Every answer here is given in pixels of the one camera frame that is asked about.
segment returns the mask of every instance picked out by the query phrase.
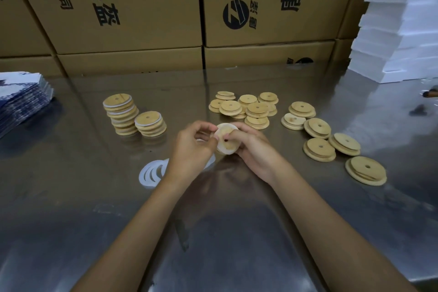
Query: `stack of white boxes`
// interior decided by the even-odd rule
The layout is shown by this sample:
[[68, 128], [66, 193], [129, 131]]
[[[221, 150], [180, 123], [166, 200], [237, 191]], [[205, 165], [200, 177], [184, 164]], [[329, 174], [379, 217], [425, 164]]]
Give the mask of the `stack of white boxes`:
[[376, 82], [438, 77], [438, 0], [365, 0], [349, 69]]

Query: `metal table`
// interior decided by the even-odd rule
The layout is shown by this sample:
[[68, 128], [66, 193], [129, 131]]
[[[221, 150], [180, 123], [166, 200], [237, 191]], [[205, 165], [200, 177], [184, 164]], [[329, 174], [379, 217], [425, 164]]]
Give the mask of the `metal table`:
[[[342, 70], [295, 64], [51, 80], [56, 99], [0, 140], [0, 290], [68, 291], [150, 195], [141, 168], [168, 158], [186, 124], [230, 120], [208, 110], [219, 90], [275, 92], [279, 112], [263, 131], [272, 145], [408, 279], [438, 278], [438, 108], [419, 95], [420, 81], [378, 85]], [[156, 139], [115, 134], [102, 101], [119, 92], [142, 112], [160, 111], [168, 130]], [[356, 138], [388, 182], [356, 182], [342, 154], [331, 163], [307, 157], [307, 134], [280, 123], [293, 101]], [[277, 196], [229, 156], [179, 201], [142, 290], [326, 288]]]

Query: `person's right hand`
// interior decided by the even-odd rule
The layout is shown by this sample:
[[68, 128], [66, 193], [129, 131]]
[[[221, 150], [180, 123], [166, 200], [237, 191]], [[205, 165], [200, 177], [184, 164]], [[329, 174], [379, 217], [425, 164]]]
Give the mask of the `person's right hand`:
[[244, 123], [232, 123], [239, 130], [225, 134], [225, 140], [242, 142], [236, 153], [260, 179], [274, 186], [279, 170], [290, 164], [271, 146], [266, 136]]

